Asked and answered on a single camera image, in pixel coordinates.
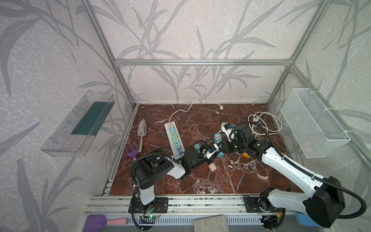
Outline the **white multicolour power strip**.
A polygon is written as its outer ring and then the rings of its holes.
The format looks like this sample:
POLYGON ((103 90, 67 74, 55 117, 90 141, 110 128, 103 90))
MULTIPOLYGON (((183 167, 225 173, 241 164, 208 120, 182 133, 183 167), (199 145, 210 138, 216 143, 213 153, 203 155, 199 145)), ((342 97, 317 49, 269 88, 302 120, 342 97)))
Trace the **white multicolour power strip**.
POLYGON ((169 139, 173 156, 176 160, 179 160, 184 156, 185 148, 182 143, 177 126, 174 121, 166 123, 164 124, 164 126, 169 139))

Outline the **blue power strip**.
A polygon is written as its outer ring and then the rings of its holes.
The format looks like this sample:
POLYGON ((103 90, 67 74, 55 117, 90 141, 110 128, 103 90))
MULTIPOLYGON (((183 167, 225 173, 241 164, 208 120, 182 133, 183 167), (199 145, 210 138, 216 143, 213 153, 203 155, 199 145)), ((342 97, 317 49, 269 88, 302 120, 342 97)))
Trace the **blue power strip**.
MULTIPOLYGON (((214 134, 214 142, 216 144, 222 142, 222 134, 221 133, 215 133, 214 134)), ((218 153, 217 157, 224 157, 224 153, 221 151, 218 153)))

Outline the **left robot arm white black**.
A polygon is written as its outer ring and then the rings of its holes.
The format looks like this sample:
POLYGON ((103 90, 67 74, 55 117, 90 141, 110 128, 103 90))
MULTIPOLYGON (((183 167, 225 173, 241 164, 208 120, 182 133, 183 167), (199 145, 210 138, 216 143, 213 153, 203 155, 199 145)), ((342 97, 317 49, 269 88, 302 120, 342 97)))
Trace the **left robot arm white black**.
POLYGON ((134 195, 140 198, 143 206, 155 202, 154 185, 168 175, 177 180, 188 178, 192 171, 204 163, 212 164, 217 155, 222 152, 221 143, 207 145, 198 141, 185 150, 180 159, 167 154, 158 148, 138 158, 130 167, 129 173, 134 182, 134 195))

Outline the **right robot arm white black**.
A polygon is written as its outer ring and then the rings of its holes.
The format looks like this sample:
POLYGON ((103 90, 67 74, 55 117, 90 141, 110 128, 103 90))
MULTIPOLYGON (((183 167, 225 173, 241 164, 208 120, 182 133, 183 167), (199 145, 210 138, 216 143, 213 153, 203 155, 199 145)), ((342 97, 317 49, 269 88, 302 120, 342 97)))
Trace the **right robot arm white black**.
POLYGON ((222 142, 223 153, 245 153, 274 168, 302 190, 302 193, 296 193, 268 188, 260 195, 265 205, 305 214, 324 228, 330 228, 337 219, 353 219, 366 212, 367 204, 362 197, 343 188, 336 178, 317 175, 284 155, 270 135, 267 140, 257 139, 249 125, 249 121, 237 125, 221 124, 221 129, 228 138, 222 142), (346 207, 344 194, 360 202, 358 211, 348 215, 341 214, 346 207))

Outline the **orange power strip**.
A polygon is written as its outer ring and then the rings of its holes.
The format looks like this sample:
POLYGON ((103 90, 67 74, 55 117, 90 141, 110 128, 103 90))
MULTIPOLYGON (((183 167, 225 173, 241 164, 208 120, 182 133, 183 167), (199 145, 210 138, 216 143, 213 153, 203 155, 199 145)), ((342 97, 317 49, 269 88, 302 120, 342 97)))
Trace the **orange power strip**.
POLYGON ((250 159, 251 157, 247 153, 243 153, 243 156, 250 159))

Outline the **metal garden trowel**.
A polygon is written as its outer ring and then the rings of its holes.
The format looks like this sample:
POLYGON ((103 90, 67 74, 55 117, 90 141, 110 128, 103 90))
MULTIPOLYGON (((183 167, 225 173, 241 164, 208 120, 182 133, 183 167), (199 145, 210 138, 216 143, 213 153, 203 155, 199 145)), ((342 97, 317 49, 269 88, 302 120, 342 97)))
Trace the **metal garden trowel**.
POLYGON ((143 150, 143 138, 147 135, 147 124, 146 120, 142 119, 138 125, 138 131, 137 131, 137 136, 140 137, 140 143, 139 143, 139 153, 142 152, 143 150))

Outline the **purple pink hand rake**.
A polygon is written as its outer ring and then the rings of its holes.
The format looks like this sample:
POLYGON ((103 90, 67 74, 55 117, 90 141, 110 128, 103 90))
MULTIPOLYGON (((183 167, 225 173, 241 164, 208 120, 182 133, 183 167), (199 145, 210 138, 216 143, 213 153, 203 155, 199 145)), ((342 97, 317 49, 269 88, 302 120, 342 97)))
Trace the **purple pink hand rake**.
POLYGON ((137 156, 138 153, 139 153, 139 149, 138 149, 137 144, 136 144, 136 143, 133 143, 133 144, 131 144, 131 145, 129 145, 129 146, 126 146, 126 147, 125 147, 125 152, 126 152, 126 155, 127 155, 129 158, 131 158, 131 159, 133 159, 133 160, 136 160, 136 159, 137 159, 136 156, 137 156))

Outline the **grey sponge block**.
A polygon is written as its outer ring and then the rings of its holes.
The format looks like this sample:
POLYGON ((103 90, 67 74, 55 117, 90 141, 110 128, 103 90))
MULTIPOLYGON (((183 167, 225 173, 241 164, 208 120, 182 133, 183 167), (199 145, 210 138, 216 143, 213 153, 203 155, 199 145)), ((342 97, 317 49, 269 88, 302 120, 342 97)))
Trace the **grey sponge block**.
POLYGON ((225 215, 217 215, 194 221, 194 232, 228 232, 229 225, 225 215))

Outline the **blue sponge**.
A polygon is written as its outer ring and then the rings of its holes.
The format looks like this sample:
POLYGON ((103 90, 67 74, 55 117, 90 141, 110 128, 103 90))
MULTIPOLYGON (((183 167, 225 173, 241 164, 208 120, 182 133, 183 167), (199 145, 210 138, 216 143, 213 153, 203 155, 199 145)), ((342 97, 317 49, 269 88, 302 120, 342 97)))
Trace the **blue sponge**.
POLYGON ((305 227, 318 227, 319 226, 308 215, 295 212, 294 216, 296 218, 297 223, 301 226, 305 226, 305 227))

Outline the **purple pink brush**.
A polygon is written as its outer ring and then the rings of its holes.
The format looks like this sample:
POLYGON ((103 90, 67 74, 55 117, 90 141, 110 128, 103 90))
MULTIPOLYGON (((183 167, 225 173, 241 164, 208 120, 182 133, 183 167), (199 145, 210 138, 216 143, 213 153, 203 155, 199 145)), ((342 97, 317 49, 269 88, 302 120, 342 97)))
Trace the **purple pink brush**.
POLYGON ((83 227, 83 232, 100 232, 105 226, 126 225, 129 218, 107 219, 104 215, 89 215, 83 227))

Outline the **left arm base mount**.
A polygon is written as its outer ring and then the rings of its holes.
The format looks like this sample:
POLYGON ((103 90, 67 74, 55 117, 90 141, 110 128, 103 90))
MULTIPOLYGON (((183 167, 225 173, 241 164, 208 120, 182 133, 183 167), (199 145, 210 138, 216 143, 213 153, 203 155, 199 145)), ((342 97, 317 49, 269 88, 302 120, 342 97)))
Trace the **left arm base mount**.
POLYGON ((128 212, 134 214, 144 213, 167 213, 169 206, 169 198, 156 197, 154 201, 147 205, 143 205, 139 197, 131 199, 128 212))

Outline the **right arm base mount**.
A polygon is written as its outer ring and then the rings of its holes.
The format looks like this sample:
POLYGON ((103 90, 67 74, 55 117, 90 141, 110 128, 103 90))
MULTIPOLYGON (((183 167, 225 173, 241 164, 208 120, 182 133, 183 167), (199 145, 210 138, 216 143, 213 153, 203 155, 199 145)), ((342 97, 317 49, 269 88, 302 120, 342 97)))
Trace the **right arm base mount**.
POLYGON ((243 197, 243 201, 247 213, 279 214, 282 212, 281 208, 273 207, 266 197, 260 197, 258 195, 245 195, 243 197))

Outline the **clear plastic wall tray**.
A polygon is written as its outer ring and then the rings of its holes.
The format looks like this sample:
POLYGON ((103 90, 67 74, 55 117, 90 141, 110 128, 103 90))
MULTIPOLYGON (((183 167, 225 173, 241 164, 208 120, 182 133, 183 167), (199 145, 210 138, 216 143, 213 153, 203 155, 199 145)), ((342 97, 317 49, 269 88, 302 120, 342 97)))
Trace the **clear plastic wall tray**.
POLYGON ((114 94, 88 90, 41 146, 51 157, 84 157, 116 101, 114 94))

